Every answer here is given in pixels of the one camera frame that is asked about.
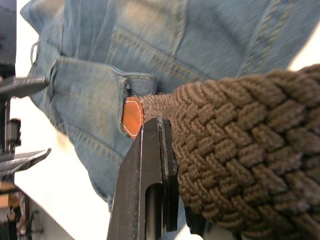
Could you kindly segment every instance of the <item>blue denim jeans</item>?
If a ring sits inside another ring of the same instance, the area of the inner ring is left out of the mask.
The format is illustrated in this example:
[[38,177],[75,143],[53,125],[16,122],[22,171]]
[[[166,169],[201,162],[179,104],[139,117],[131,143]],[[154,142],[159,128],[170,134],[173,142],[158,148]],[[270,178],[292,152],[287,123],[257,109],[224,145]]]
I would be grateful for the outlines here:
[[50,80],[32,100],[68,135],[111,205],[133,142],[121,127],[126,97],[286,68],[318,22],[320,1],[32,0],[21,15],[39,33],[30,73]]

